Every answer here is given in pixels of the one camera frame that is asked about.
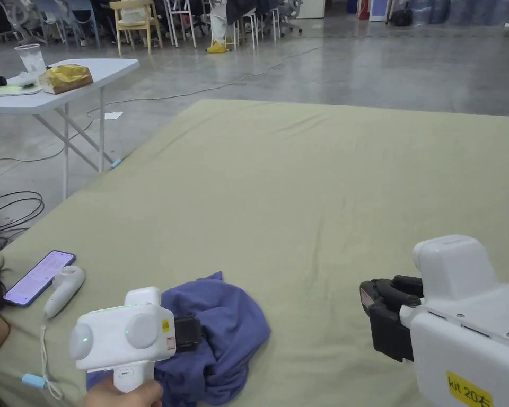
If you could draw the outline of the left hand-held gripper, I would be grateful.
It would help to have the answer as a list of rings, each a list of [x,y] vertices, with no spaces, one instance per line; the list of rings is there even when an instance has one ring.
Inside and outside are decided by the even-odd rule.
[[[175,317],[161,306],[156,287],[129,291],[122,306],[82,315],[72,329],[71,358],[89,387],[104,376],[123,393],[154,379],[155,365],[178,353],[193,352],[202,341],[193,315]]]

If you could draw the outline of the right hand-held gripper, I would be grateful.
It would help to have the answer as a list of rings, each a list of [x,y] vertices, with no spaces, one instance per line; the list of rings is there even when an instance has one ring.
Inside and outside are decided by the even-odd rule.
[[[413,249],[420,277],[359,286],[373,347],[410,362],[431,406],[509,406],[509,284],[475,238],[448,235]]]

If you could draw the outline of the person's left hand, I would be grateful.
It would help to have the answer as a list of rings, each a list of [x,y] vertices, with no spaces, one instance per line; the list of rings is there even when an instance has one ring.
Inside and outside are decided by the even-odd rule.
[[[149,380],[136,389],[123,393],[107,377],[91,387],[84,397],[83,406],[162,406],[163,388]]]

